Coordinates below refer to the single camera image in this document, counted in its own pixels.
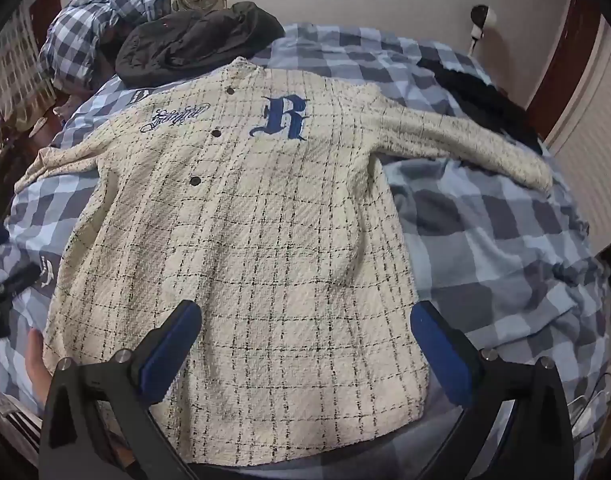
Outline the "person's left hand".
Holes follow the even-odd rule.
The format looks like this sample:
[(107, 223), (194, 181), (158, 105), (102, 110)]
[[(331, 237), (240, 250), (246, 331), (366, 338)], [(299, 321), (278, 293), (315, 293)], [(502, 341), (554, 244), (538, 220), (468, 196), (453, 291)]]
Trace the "person's left hand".
[(47, 401), (52, 376), (43, 360), (43, 334), (37, 328), (28, 332), (28, 344), (25, 352), (25, 369), (32, 384), (33, 392), (40, 404)]

